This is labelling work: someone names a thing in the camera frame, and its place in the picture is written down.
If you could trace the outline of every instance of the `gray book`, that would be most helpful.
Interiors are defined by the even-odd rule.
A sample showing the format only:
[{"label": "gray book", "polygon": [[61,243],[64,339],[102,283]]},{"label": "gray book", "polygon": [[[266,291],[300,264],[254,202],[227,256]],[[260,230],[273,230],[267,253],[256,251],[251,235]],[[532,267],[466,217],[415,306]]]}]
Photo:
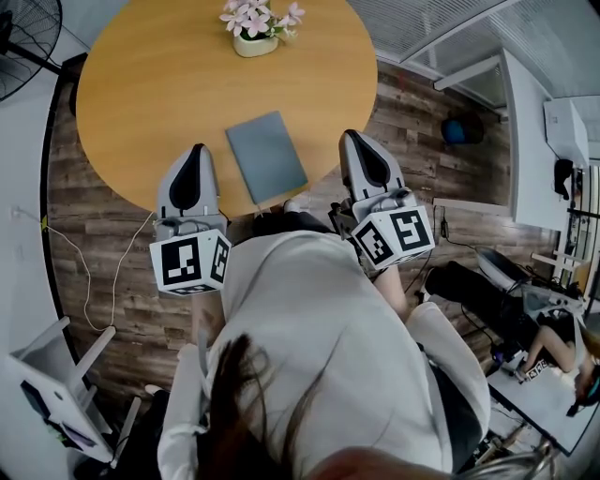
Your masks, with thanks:
[{"label": "gray book", "polygon": [[308,182],[279,112],[228,128],[226,133],[254,203]]}]

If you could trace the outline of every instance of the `dark wood flooring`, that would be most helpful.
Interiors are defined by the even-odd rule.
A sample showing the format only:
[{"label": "dark wood flooring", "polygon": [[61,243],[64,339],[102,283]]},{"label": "dark wood flooring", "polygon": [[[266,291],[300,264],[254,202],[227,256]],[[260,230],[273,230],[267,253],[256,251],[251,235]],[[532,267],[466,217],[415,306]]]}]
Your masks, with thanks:
[{"label": "dark wood flooring", "polygon": [[[509,138],[506,126],[454,92],[437,92],[430,82],[397,67],[379,64],[378,96],[366,133],[395,155],[407,185],[427,206],[431,221],[434,196],[487,203],[507,203],[510,178]],[[79,142],[75,118],[68,110],[67,85],[56,112],[50,157],[48,208],[50,225],[66,234],[83,252],[92,274],[88,313],[97,327],[111,321],[112,287],[117,262],[131,236],[148,213],[116,195],[96,175]],[[478,145],[446,145],[441,121],[451,113],[480,112],[486,138]],[[329,204],[346,196],[339,169],[297,197],[297,201],[328,223]],[[436,212],[439,237],[442,210]],[[532,252],[550,252],[555,236],[549,231],[515,224],[509,218],[448,209],[445,217],[450,239],[473,246],[498,249],[521,264]],[[248,229],[247,217],[237,219],[228,235],[239,238]],[[159,294],[148,244],[153,241],[149,223],[124,259],[116,284],[114,325],[117,334],[91,370],[105,402],[123,407],[134,395],[147,400],[147,383],[169,387],[177,351],[190,338],[190,302]],[[51,236],[52,262],[60,300],[71,318],[75,347],[84,352],[98,336],[83,316],[87,280],[77,252],[59,236]],[[429,265],[455,260],[475,268],[473,252],[440,239]],[[408,285],[425,259],[400,266]],[[420,285],[414,282],[409,296]],[[467,322],[460,306],[436,299],[443,311],[476,353],[489,365],[489,339]]]}]

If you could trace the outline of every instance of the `white wall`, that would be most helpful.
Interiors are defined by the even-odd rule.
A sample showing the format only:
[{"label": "white wall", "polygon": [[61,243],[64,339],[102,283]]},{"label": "white wall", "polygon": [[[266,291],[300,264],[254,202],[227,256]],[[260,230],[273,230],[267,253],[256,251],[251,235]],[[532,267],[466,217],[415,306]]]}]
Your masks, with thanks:
[{"label": "white wall", "polygon": [[[84,51],[63,31],[52,58],[62,62]],[[9,352],[27,345],[56,321],[39,226],[10,215],[13,205],[39,214],[42,143],[55,83],[55,75],[40,71],[0,103],[0,468],[12,480],[69,477],[68,450],[48,433],[5,369]],[[53,363],[71,368],[64,340],[59,346],[52,352]]]},{"label": "white wall", "polygon": [[62,0],[63,26],[91,48],[100,32],[128,0]]}]

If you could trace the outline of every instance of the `wooden table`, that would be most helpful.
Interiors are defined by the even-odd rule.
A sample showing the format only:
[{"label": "wooden table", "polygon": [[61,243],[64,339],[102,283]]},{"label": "wooden table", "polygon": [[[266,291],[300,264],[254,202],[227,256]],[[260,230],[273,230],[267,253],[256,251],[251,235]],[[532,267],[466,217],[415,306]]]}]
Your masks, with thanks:
[{"label": "wooden table", "polygon": [[[145,209],[156,209],[172,163],[204,143],[215,161],[221,210],[229,217],[255,212],[226,128],[280,111],[309,187],[338,165],[342,132],[362,130],[370,116],[375,53],[344,0],[301,0],[307,14],[298,38],[257,58],[233,50],[218,19],[223,4],[131,0],[85,62],[77,97],[85,154],[114,191]],[[287,6],[272,4],[277,13]]]}]

